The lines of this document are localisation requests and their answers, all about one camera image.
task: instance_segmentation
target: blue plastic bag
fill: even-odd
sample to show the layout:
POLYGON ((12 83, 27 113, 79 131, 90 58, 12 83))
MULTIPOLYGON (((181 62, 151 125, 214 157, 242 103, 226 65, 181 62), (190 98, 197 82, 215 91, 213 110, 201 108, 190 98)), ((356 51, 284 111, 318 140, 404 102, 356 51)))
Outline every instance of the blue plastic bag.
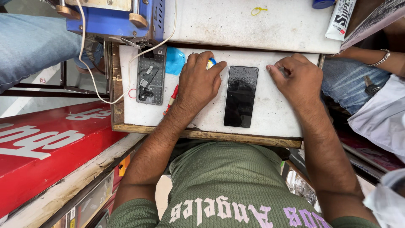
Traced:
POLYGON ((185 55, 175 47, 167 47, 166 73, 179 75, 185 63, 185 55))

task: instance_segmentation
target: red screwdriver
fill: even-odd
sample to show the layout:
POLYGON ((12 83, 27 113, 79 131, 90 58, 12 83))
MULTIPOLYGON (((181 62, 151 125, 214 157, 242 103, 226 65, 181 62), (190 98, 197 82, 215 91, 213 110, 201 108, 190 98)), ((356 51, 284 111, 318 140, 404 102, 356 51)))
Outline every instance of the red screwdriver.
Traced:
POLYGON ((179 92, 179 85, 176 85, 175 91, 173 92, 173 95, 169 100, 169 104, 167 105, 167 109, 166 109, 166 111, 163 112, 163 115, 166 115, 167 112, 169 111, 169 108, 172 106, 173 102, 175 101, 178 92, 179 92))

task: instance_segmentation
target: yellow cable tie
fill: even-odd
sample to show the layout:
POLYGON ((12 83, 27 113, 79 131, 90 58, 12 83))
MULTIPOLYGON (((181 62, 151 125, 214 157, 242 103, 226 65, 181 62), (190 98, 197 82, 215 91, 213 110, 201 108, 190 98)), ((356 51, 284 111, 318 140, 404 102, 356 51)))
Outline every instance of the yellow cable tie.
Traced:
POLYGON ((250 12, 250 14, 252 14, 252 16, 256 16, 256 15, 258 15, 262 10, 267 11, 267 9, 263 9, 263 8, 261 8, 261 7, 256 7, 256 8, 254 8, 254 9, 252 9, 252 11, 250 12), (259 12, 257 12, 257 14, 253 14, 253 10, 259 10, 259 12))

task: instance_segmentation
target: green t-shirt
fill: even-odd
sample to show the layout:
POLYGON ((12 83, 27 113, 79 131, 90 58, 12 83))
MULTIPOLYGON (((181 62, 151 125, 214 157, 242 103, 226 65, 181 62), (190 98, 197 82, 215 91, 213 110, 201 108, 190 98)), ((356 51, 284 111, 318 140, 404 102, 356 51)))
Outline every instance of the green t-shirt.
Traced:
POLYGON ((173 188, 159 221, 156 205, 135 199, 119 206, 108 228, 298 227, 377 228, 358 217, 328 224, 280 176, 281 159, 257 145, 208 142, 170 164, 173 188))

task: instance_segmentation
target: wooden table edge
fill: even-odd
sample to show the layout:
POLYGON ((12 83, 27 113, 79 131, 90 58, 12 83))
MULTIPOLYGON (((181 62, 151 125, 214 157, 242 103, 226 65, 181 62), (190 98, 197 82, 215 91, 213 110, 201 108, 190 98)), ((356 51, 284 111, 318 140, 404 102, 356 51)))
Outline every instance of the wooden table edge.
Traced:
MULTIPOLYGON (((154 129, 155 127, 152 126, 140 126, 122 123, 113 124, 113 131, 150 134, 153 132, 154 129)), ((184 130, 183 133, 180 135, 180 137, 203 139, 203 140, 217 140, 225 142, 240 142, 265 146, 288 147, 288 148, 300 148, 302 143, 302 138, 243 135, 243 134, 231 134, 231 133, 211 132, 211 131, 196 131, 190 129, 184 130)))

